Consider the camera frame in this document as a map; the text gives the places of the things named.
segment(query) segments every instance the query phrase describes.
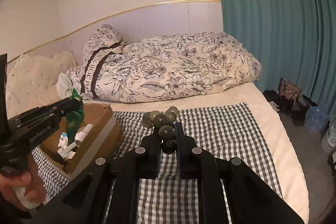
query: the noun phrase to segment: curtain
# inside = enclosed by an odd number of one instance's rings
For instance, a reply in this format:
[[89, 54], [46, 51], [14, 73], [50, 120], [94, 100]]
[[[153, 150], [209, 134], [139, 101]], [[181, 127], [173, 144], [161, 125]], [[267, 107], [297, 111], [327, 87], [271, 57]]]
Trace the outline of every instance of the curtain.
[[224, 32], [262, 64], [261, 92], [283, 77], [336, 112], [336, 0], [221, 0]]

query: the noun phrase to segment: floor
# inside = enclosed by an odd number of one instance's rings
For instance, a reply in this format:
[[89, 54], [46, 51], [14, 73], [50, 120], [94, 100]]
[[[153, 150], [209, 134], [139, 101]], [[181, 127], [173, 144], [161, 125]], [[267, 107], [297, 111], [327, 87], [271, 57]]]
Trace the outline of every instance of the floor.
[[320, 144], [321, 136], [308, 133], [304, 127], [296, 127], [285, 114], [280, 114], [280, 119], [295, 149], [307, 183], [309, 224], [319, 224], [332, 211], [335, 201], [335, 184], [331, 167], [327, 164], [327, 156]]

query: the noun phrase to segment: silver screw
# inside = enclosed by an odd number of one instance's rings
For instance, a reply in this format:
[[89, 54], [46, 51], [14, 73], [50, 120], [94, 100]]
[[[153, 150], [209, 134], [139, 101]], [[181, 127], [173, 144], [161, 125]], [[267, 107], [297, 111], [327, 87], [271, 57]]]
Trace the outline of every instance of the silver screw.
[[146, 152], [146, 149], [144, 149], [143, 147], [138, 147], [135, 149], [135, 153], [137, 154], [143, 154]]
[[104, 158], [97, 158], [96, 161], [95, 161], [95, 163], [97, 165], [103, 165], [104, 163], [106, 163], [106, 159], [104, 159]]
[[241, 159], [233, 158], [233, 159], [231, 159], [231, 163], [232, 163], [233, 165], [238, 166], [238, 165], [241, 165], [242, 161], [241, 161]]
[[194, 147], [192, 150], [191, 150], [192, 153], [194, 154], [201, 154], [202, 153], [202, 149], [199, 148], [199, 147]]

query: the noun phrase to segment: cardboard box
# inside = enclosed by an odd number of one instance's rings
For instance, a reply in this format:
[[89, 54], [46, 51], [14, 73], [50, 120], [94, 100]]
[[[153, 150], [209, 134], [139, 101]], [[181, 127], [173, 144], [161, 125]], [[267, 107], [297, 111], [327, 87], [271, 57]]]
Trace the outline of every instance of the cardboard box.
[[96, 158], [112, 156], [122, 139], [120, 126], [109, 105], [84, 104], [84, 115], [81, 127], [90, 123], [93, 128], [72, 159], [64, 161], [57, 153], [60, 135], [66, 131], [65, 119], [60, 122], [59, 130], [40, 146], [54, 167], [68, 179], [76, 177]]

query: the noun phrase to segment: gold wall molding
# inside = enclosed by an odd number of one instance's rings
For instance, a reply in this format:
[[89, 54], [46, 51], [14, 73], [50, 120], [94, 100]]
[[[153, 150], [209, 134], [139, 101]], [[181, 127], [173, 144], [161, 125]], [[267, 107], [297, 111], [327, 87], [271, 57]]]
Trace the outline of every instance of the gold wall molding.
[[[100, 18], [100, 19], [98, 19], [98, 20], [96, 20], [96, 21], [94, 21], [94, 22], [91, 22], [91, 23], [89, 23], [89, 24], [83, 26], [83, 27], [80, 27], [80, 28], [77, 29], [77, 30], [74, 30], [73, 32], [71, 32], [71, 33], [69, 33], [69, 34], [67, 34], [67, 35], [65, 35], [65, 36], [63, 36], [63, 37], [59, 37], [59, 38], [56, 38], [56, 39], [54, 39], [54, 40], [48, 41], [48, 42], [46, 42], [46, 43], [43, 43], [43, 44], [41, 44], [41, 45], [39, 45], [39, 46], [36, 46], [36, 47], [34, 47], [34, 48], [31, 48], [30, 50], [28, 50], [28, 51], [26, 51], [26, 52], [23, 52], [22, 54], [30, 53], [30, 52], [32, 52], [32, 51], [34, 51], [34, 50], [36, 50], [36, 49], [38, 49], [38, 48], [40, 48], [40, 47], [42, 47], [42, 46], [45, 46], [45, 45], [49, 44], [49, 43], [53, 43], [53, 42], [55, 42], [55, 41], [57, 41], [57, 40], [66, 38], [66, 37], [72, 35], [73, 33], [78, 32], [78, 31], [80, 31], [80, 30], [82, 30], [82, 29], [84, 29], [84, 28], [86, 28], [86, 27], [88, 27], [88, 26], [90, 26], [90, 25], [92, 25], [92, 24], [95, 24], [95, 23], [97, 23], [97, 22], [100, 22], [100, 21], [102, 21], [102, 20], [105, 20], [105, 19], [108, 19], [108, 18], [117, 16], [117, 15], [125, 14], [125, 13], [127, 13], [127, 12], [131, 12], [131, 11], [139, 10], [139, 9], [143, 9], [143, 8], [148, 8], [148, 7], [158, 6], [158, 5], [175, 4], [175, 3], [186, 3], [186, 2], [221, 2], [221, 0], [174, 0], [174, 1], [166, 1], [166, 2], [160, 2], [160, 3], [156, 3], [156, 4], [151, 4], [151, 5], [145, 5], [145, 6], [140, 6], [140, 7], [132, 8], [132, 9], [129, 9], [129, 10], [125, 10], [125, 11], [121, 11], [121, 12], [115, 13], [115, 14], [113, 14], [113, 15], [109, 15], [109, 16], [107, 16], [107, 17]], [[9, 63], [15, 61], [16, 59], [18, 59], [18, 58], [20, 57], [20, 55], [16, 56], [15, 58], [13, 58], [13, 59], [10, 60], [10, 61], [8, 61], [7, 64], [9, 64]]]

